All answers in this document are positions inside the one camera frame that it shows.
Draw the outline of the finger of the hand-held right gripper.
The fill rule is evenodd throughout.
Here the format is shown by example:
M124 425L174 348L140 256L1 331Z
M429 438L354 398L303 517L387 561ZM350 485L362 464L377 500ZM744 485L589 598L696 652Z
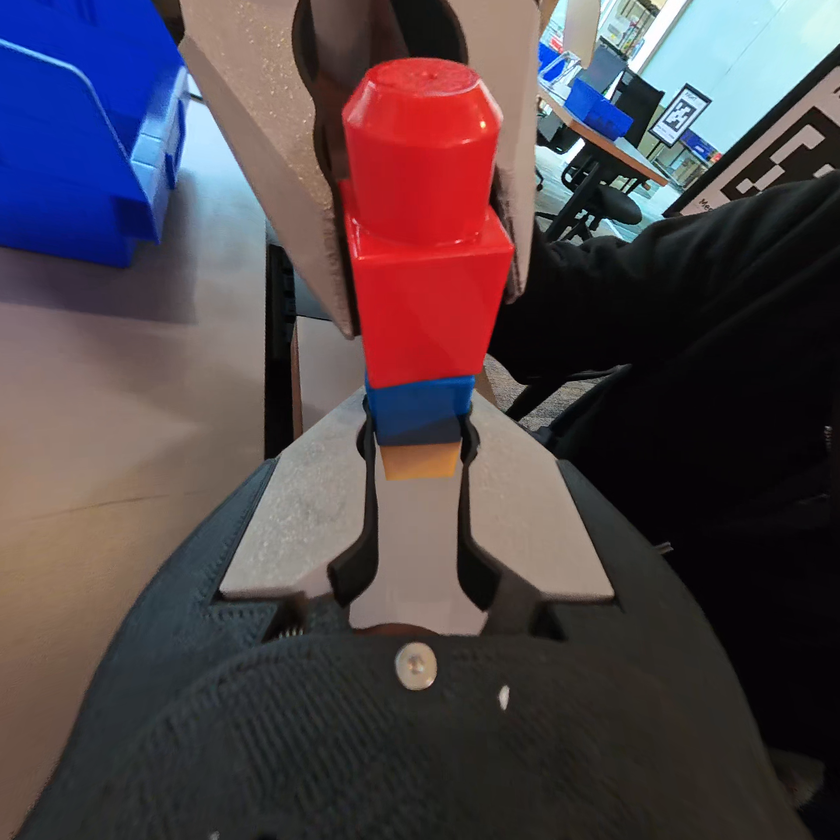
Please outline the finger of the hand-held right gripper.
M182 1L180 50L292 265L347 340L354 323L316 104L295 57L300 2Z
M454 1L468 64L502 112L494 186L497 215L515 247L505 290L524 292L534 228L539 4L533 1Z

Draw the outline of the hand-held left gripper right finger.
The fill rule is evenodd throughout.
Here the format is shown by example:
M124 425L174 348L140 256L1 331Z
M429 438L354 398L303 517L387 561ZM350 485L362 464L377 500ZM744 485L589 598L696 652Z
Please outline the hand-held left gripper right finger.
M559 461L488 401L473 401L458 499L457 575L486 624L615 599Z

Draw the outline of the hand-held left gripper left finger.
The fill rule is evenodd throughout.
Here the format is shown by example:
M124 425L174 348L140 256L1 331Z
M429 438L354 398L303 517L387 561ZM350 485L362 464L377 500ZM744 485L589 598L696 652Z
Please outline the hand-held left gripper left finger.
M284 449L220 584L227 601L349 606L379 567L376 447L364 388Z

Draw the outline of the yellow mega block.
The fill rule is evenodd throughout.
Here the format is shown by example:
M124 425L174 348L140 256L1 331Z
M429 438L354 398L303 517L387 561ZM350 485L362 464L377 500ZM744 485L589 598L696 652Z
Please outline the yellow mega block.
M387 445L379 452L385 479L447 479L455 474L460 442L443 444Z

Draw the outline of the blue mega block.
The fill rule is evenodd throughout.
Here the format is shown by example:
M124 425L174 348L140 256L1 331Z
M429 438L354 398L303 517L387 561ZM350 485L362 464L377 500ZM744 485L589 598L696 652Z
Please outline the blue mega block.
M476 385L473 375L373 387L365 380L376 442L381 447L460 441Z

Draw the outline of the blue plastic storage bin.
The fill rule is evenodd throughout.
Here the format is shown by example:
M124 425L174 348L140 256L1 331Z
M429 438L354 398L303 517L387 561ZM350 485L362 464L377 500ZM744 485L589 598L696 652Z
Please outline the blue plastic storage bin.
M572 80L564 107L578 122L610 141L625 137L634 123L633 117L606 99L582 75Z
M124 268L159 245L189 101L153 2L2 1L2 246Z

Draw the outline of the red mega block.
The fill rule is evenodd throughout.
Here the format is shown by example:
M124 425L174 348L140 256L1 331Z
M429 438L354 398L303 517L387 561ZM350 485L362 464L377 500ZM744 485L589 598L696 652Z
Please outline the red mega block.
M514 247L490 205L501 110L469 67L394 59L342 111L340 184L367 379L475 375Z

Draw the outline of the wooden top desk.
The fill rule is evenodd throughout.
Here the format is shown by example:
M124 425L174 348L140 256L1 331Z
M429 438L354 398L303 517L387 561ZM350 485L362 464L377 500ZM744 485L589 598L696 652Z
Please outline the wooden top desk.
M587 160L578 168L578 173L572 176L570 199L551 218L551 224L544 231L544 237L549 242L560 239L568 232L576 235L576 226L584 220L581 214L596 190L603 184L602 176L607 171L616 175L627 175L630 191L639 183L647 181L653 181L660 186L666 184L666 179L651 166L647 158L625 139L610 140L585 125L541 85L538 85L538 99L546 102L562 124L591 147Z

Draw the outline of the framed marker sign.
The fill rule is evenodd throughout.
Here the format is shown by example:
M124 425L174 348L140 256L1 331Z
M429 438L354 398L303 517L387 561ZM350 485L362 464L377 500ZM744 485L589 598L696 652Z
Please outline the framed marker sign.
M839 48L824 58L666 210L709 212L839 170Z
M711 99L706 94L686 83L654 121L648 132L657 142L672 148L710 105Z

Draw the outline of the black office chair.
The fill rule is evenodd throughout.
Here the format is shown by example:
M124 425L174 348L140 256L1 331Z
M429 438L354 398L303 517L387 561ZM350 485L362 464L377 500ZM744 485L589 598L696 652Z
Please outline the black office chair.
M606 220L634 226L642 222L643 213L629 194L609 185L597 185L584 198L573 194L553 217L543 236L548 242L573 238L585 242L593 238L594 231Z

